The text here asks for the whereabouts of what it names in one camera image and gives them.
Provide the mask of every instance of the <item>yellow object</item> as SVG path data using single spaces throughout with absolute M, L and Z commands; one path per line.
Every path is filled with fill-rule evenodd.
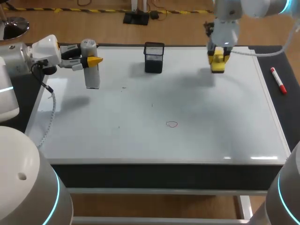
M 223 57 L 223 52 L 220 50 L 216 50 L 213 56 L 212 63 L 210 65 L 211 72 L 215 73 L 224 73 L 225 71 L 225 62 Z
M 102 62 L 103 58 L 99 58 L 99 57 L 88 57 L 88 66 L 89 67 L 95 67 L 98 63 Z
M 214 59 L 214 56 L 213 56 L 213 55 L 209 55 L 209 56 L 208 56 L 208 62 L 210 63 L 210 65 L 211 65 L 213 59 Z

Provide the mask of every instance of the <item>yellow and black tape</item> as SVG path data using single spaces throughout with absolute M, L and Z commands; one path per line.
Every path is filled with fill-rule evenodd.
M 126 13 L 131 10 L 124 9 L 80 9 L 80 8 L 19 8 L 19 7 L 5 7 L 7 11 L 53 11 L 59 13 L 61 11 L 71 12 L 85 12 L 85 13 Z M 152 10 L 152 12 L 158 12 L 160 14 L 212 14 L 210 10 L 193 10 L 193 11 L 182 11 L 182 10 Z

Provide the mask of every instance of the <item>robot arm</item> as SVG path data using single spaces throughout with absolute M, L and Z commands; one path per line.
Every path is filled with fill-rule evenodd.
M 98 63 L 102 60 L 97 55 L 96 42 L 91 39 L 85 39 L 78 45 L 60 47 L 56 37 L 49 35 L 28 47 L 24 43 L 0 46 L 0 122 L 19 113 L 10 78 L 34 73 L 37 69 L 40 73 L 52 75 L 58 65 L 73 71 L 83 69 L 86 87 L 99 89 Z M 39 82 L 53 93 L 49 86 Z
M 238 20 L 243 13 L 250 17 L 283 13 L 299 17 L 300 4 L 299 0 L 215 0 L 214 12 L 216 16 L 214 22 L 204 24 L 209 37 L 207 54 L 211 71 L 223 73 L 232 48 L 238 42 L 240 32 Z M 216 51 L 217 46 L 222 47 L 224 51 Z

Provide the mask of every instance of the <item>cable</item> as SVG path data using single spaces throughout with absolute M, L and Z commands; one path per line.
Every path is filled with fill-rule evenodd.
M 53 108 L 52 108 L 52 112 L 51 112 L 51 118 L 50 118 L 50 122 L 49 122 L 49 125 L 48 125 L 48 128 L 46 130 L 46 133 L 44 134 L 43 138 L 41 139 L 41 141 L 39 142 L 39 144 L 37 145 L 37 147 L 41 147 L 43 145 L 43 143 L 45 142 L 45 140 L 47 139 L 49 133 L 50 133 L 50 130 L 51 130 L 51 127 L 52 127 L 52 124 L 53 124 L 53 121 L 54 121 L 54 117 L 55 117 L 55 111 L 56 111 L 56 97 L 55 97 L 55 94 L 54 94 L 54 90 L 49 86 L 49 85 L 46 85 L 44 82 L 42 82 L 42 65 L 43 63 L 42 62 L 36 62 L 34 63 L 32 66 L 31 66 L 31 74 L 34 76 L 34 78 L 47 90 L 51 93 L 51 96 L 49 98 L 52 98 L 53 99 Z M 37 68 L 38 70 L 38 73 L 39 73 L 39 77 L 37 77 L 34 73 L 34 68 Z
M 43 138 L 41 139 L 41 141 L 37 145 L 38 148 L 41 147 L 43 145 L 44 141 L 47 139 L 47 137 L 48 137 L 48 135 L 50 133 L 50 130 L 51 130 L 54 118 L 55 118 L 56 97 L 55 97 L 54 92 L 51 93 L 51 96 L 49 98 L 53 99 L 53 108 L 52 108 L 52 112 L 51 112 L 51 118 L 50 118 L 50 122 L 49 122 L 48 128 L 46 130 L 46 133 L 44 134 Z
M 153 0 L 151 0 L 151 3 L 152 3 L 156 8 L 162 8 L 162 9 L 165 11 L 165 18 L 162 19 L 162 20 L 159 20 L 159 19 L 158 19 L 158 21 L 163 21 L 163 20 L 165 20 L 165 19 L 167 18 L 167 16 L 168 16 L 168 10 L 167 10 L 165 7 L 157 6 L 157 5 L 153 2 Z
M 90 5 L 91 3 L 92 3 L 92 0 L 90 0 L 89 3 L 83 4 L 83 5 L 82 5 L 82 4 L 79 3 L 79 0 L 77 0 L 77 5 L 78 5 L 78 6 L 88 6 L 88 5 Z
M 298 32 L 298 29 L 299 29 L 299 26 L 300 26 L 300 20 L 297 20 L 295 22 L 295 24 L 293 25 L 290 33 L 289 33 L 289 36 L 286 40 L 286 43 L 285 45 L 282 47 L 282 49 L 280 49 L 280 51 L 278 52 L 273 52 L 273 53 L 263 53 L 263 54 L 255 54 L 255 53 L 245 53 L 245 52 L 236 52 L 236 51 L 231 51 L 232 53 L 235 53 L 235 54 L 240 54 L 240 55 L 248 55 L 248 56 L 256 56 L 256 57 L 269 57 L 269 56 L 275 56 L 275 55 L 279 55 L 281 53 L 283 53 L 289 46 L 289 44 L 291 43 L 292 41 L 292 37 L 294 35 L 295 32 Z
M 151 12 L 151 6 L 148 1 L 147 1 L 147 6 L 149 6 L 149 10 L 147 11 L 147 13 L 149 13 L 149 12 Z

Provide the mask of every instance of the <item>blue light ring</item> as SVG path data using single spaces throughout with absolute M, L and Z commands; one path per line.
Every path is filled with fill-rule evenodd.
M 285 12 L 287 10 L 287 8 L 289 7 L 289 5 L 291 4 L 291 2 L 292 2 L 292 0 L 286 0 L 285 7 L 279 14 Z
M 285 210 L 287 211 L 287 213 L 290 215 L 290 217 L 298 224 L 300 225 L 300 222 L 296 219 L 296 217 L 291 213 L 291 211 L 288 209 L 287 205 L 285 204 L 283 197 L 281 195 L 281 191 L 280 191 L 280 185 L 279 185 L 279 180 L 280 180 L 280 174 L 278 175 L 278 193 L 279 193 L 279 197 L 281 200 L 281 203 L 283 204 Z
M 56 206 L 57 206 L 57 203 L 58 203 L 58 199 L 60 197 L 60 181 L 59 181 L 58 176 L 57 176 L 57 174 L 56 174 L 55 171 L 54 171 L 54 173 L 55 173 L 56 180 L 57 180 L 57 195 L 56 195 L 56 200 L 55 200 L 54 206 L 53 206 L 53 208 L 52 208 L 49 216 L 47 217 L 47 219 L 45 220 L 45 222 L 42 225 L 46 225 L 49 222 L 50 218 L 52 217 L 52 215 L 53 215 L 53 213 L 54 213 L 54 211 L 56 209 Z

